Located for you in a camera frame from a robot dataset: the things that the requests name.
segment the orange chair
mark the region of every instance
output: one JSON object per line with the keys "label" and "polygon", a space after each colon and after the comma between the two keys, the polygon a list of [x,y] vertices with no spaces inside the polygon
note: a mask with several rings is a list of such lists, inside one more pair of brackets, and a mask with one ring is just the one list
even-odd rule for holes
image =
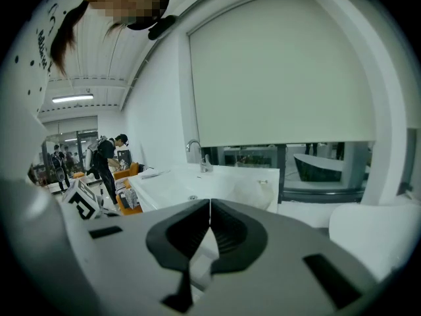
{"label": "orange chair", "polygon": [[[138,163],[132,163],[128,170],[114,172],[114,179],[118,180],[118,179],[126,178],[126,177],[129,177],[129,176],[135,176],[138,173],[139,173],[139,164]],[[126,188],[131,188],[128,179],[125,179],[124,185],[125,185]],[[123,213],[123,215],[132,215],[132,214],[137,214],[137,213],[143,212],[142,208],[140,206],[136,206],[134,209],[125,208],[123,206],[123,203],[121,202],[121,199],[120,199],[119,195],[116,196],[116,199],[117,199],[117,204],[118,204],[118,206],[121,210],[121,213]]]}
{"label": "orange chair", "polygon": [[85,174],[83,172],[76,172],[76,173],[73,174],[73,179],[81,178],[84,175]]}
{"label": "orange chair", "polygon": [[114,172],[114,179],[118,180],[128,176],[135,176],[139,173],[139,163],[132,163],[128,170]]}

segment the brown hair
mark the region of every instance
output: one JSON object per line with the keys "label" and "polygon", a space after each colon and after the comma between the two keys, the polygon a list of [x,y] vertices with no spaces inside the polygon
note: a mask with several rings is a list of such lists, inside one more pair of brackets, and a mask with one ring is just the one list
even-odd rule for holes
{"label": "brown hair", "polygon": [[105,33],[105,37],[104,38],[106,38],[108,35],[110,35],[114,30],[116,30],[116,29],[123,29],[123,28],[125,28],[126,27],[126,25],[125,24],[121,24],[121,23],[115,23],[115,24],[113,24],[108,30],[107,30],[107,33]]}
{"label": "brown hair", "polygon": [[67,13],[51,44],[50,56],[63,75],[66,75],[66,71],[64,70],[64,54],[66,53],[67,45],[74,47],[75,43],[73,27],[83,17],[88,5],[89,2],[83,0],[79,6]]}

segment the glass door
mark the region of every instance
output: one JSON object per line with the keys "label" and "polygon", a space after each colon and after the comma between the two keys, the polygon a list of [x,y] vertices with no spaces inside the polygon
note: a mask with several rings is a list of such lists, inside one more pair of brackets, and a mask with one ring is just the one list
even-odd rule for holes
{"label": "glass door", "polygon": [[98,140],[97,130],[78,131],[78,162],[80,167],[86,171],[86,150],[89,145]]}

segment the backpack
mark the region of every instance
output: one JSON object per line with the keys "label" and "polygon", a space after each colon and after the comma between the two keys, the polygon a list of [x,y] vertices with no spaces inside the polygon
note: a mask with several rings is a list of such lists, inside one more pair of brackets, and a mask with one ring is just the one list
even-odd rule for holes
{"label": "backpack", "polygon": [[96,142],[93,142],[87,148],[90,149],[92,152],[95,152],[98,150],[98,146],[101,145],[101,143],[105,142],[106,140],[108,140],[107,137],[101,136]]}
{"label": "backpack", "polygon": [[54,152],[53,156],[51,157],[51,160],[53,162],[53,166],[55,169],[61,168],[61,158],[59,157],[58,152]]}

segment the white sink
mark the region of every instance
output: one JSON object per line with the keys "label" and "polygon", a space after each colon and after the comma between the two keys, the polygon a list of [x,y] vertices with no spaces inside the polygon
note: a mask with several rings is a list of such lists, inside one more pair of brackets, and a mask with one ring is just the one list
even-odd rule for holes
{"label": "white sink", "polygon": [[226,199],[276,213],[278,169],[214,166],[201,173],[198,164],[174,165],[170,172],[142,179],[129,177],[144,212],[193,199]]}

